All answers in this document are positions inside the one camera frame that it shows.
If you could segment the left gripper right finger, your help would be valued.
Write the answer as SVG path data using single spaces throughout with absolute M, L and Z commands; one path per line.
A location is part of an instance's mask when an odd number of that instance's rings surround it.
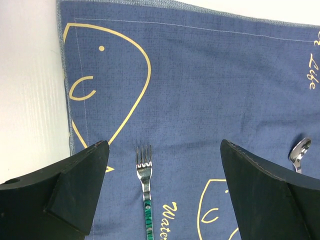
M 243 240 L 318 240 L 320 181 L 224 139 L 220 155 Z

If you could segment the blue cloth placemat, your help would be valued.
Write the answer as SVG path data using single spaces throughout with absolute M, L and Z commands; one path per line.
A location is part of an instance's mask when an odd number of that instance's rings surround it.
M 226 139 L 320 176 L 320 27 L 174 0 L 59 0 L 70 151 L 109 144 L 91 240 L 144 240 L 137 148 L 151 146 L 156 240 L 239 240 Z

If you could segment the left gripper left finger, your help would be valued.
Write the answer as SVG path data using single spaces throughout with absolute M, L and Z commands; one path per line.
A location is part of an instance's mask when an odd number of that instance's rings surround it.
M 91 232 L 109 158 L 99 141 L 0 185 L 2 240 L 83 240 Z

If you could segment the fork with green handle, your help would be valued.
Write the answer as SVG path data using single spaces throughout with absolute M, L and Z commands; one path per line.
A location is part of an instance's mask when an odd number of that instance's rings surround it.
M 153 215 L 151 201 L 152 146 L 146 145 L 136 149 L 136 174 L 142 187 L 146 239 L 154 240 Z

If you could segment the spoon with green handle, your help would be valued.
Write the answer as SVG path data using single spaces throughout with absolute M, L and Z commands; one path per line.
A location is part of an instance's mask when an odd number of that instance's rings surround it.
M 296 173 L 302 174 L 301 160 L 310 148 L 311 143 L 311 138 L 305 137 L 289 153 L 288 159 L 293 164 Z

